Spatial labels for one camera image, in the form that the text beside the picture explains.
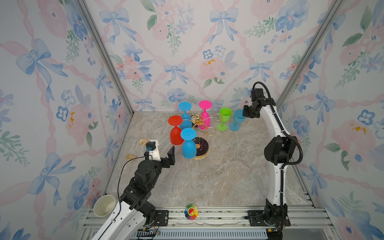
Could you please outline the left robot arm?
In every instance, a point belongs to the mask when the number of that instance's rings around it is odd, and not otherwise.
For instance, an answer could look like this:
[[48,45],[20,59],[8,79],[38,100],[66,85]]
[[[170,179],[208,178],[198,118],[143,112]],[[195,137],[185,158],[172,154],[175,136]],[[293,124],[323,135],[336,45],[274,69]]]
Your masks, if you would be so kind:
[[147,150],[138,164],[135,175],[129,184],[118,193],[118,203],[106,222],[92,237],[93,240],[130,240],[138,231],[156,223],[156,207],[148,202],[151,191],[163,168],[170,168],[176,162],[175,147],[172,146],[166,157],[160,157],[159,147],[147,144]]

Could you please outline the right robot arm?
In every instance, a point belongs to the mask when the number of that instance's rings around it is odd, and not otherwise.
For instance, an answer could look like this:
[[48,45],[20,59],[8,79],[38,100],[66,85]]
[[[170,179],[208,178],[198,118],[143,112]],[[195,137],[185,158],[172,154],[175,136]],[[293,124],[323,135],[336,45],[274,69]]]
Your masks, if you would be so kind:
[[286,201],[286,167],[290,162],[297,138],[292,137],[284,127],[277,113],[275,102],[265,97],[262,89],[251,90],[252,105],[245,105],[243,116],[246,118],[263,118],[269,130],[271,140],[264,149],[265,159],[270,169],[270,187],[263,213],[250,217],[271,232],[281,232],[288,225],[288,206]]

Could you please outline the teal wine glass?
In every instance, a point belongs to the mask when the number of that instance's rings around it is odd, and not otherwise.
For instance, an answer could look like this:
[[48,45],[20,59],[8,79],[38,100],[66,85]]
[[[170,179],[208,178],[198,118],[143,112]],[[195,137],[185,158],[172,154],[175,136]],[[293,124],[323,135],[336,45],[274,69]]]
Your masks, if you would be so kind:
[[245,121],[245,117],[243,116],[243,110],[236,110],[235,115],[233,117],[233,123],[230,124],[230,130],[233,132],[237,132],[240,129],[240,124]]

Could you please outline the green wine glass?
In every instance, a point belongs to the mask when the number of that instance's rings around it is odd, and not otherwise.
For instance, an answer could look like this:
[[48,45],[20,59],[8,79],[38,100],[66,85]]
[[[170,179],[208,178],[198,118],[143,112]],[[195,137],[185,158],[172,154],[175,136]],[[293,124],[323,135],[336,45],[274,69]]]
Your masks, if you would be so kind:
[[230,108],[221,108],[220,109],[220,124],[218,124],[218,130],[224,132],[227,130],[226,123],[230,120],[232,115],[232,110]]

